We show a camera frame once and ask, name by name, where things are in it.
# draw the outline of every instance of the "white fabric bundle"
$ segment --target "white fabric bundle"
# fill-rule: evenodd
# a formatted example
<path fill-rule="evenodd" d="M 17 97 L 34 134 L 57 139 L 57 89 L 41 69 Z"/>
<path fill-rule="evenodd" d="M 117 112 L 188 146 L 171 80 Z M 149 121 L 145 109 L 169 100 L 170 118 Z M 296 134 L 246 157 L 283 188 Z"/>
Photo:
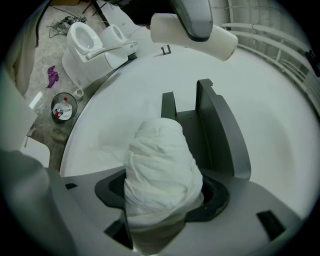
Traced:
<path fill-rule="evenodd" d="M 131 229 L 150 227 L 203 203 L 202 175 L 178 122 L 167 118 L 143 122 L 122 158 Z"/>

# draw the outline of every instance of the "purple object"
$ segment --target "purple object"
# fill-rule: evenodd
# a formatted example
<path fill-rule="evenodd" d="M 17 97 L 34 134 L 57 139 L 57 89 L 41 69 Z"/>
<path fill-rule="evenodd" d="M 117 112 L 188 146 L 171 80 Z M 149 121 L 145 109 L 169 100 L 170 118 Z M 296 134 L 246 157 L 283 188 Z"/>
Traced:
<path fill-rule="evenodd" d="M 59 80 L 58 72 L 54 71 L 55 67 L 56 66 L 53 65 L 48 68 L 49 84 L 48 84 L 47 88 L 51 88 L 52 86 L 54 86 L 55 82 L 57 82 Z"/>

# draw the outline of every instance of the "toilet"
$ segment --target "toilet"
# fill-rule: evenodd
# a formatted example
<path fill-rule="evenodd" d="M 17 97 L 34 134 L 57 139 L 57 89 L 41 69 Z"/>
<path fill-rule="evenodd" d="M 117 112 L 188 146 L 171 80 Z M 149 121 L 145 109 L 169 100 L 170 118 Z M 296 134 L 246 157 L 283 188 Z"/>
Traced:
<path fill-rule="evenodd" d="M 87 88 L 128 61 L 121 44 L 106 48 L 96 32 L 82 22 L 70 26 L 66 41 L 62 66 L 80 89 Z"/>
<path fill-rule="evenodd" d="M 136 40 L 129 40 L 124 33 L 114 24 L 110 24 L 99 35 L 105 47 L 113 47 L 118 44 L 122 44 L 122 49 L 125 51 L 129 59 L 136 58 L 136 52 L 138 50 L 138 42 Z"/>

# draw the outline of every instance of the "concrete floor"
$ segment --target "concrete floor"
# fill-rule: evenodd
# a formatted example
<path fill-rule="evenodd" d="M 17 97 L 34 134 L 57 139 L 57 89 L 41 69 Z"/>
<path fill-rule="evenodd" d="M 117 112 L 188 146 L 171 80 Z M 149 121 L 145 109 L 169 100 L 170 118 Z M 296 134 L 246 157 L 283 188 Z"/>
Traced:
<path fill-rule="evenodd" d="M 85 16 L 87 18 L 86 24 L 99 35 L 106 28 L 106 25 L 98 14 L 92 16 L 96 11 L 93 6 L 82 14 L 88 4 L 88 2 L 80 2 L 76 6 L 59 5 L 55 7 L 61 10 L 67 10 L 76 15 Z M 50 27 L 47 26 L 62 20 L 64 17 L 71 16 L 61 10 L 50 6 L 42 18 L 39 28 L 39 46 L 35 51 L 33 72 L 31 74 L 28 91 L 25 94 L 26 102 L 29 104 L 38 92 L 43 93 L 42 98 L 34 108 L 37 119 L 34 123 L 35 131 L 31 137 L 44 143 L 49 148 L 49 167 L 56 170 L 60 169 L 67 139 L 79 114 L 97 88 L 107 79 L 107 77 L 103 77 L 84 92 L 83 100 L 77 103 L 78 109 L 73 119 L 63 124 L 53 122 L 51 117 L 51 102 L 54 96 L 62 92 L 72 94 L 77 89 L 62 66 L 62 56 L 67 48 L 67 37 L 65 35 L 57 35 L 49 38 Z M 55 65 L 54 70 L 58 72 L 59 81 L 56 82 L 52 88 L 46 88 L 49 83 L 47 70 L 53 65 Z"/>

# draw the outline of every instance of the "gray holder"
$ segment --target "gray holder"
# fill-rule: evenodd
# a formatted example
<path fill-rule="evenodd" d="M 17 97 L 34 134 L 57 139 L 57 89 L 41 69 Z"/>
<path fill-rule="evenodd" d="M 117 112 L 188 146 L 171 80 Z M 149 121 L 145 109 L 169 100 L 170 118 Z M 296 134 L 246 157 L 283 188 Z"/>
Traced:
<path fill-rule="evenodd" d="M 189 150 L 201 169 L 209 169 L 244 180 L 251 176 L 251 164 L 239 125 L 210 79 L 196 84 L 195 110 L 177 112 L 173 92 L 162 95 L 161 117 L 176 120 Z"/>

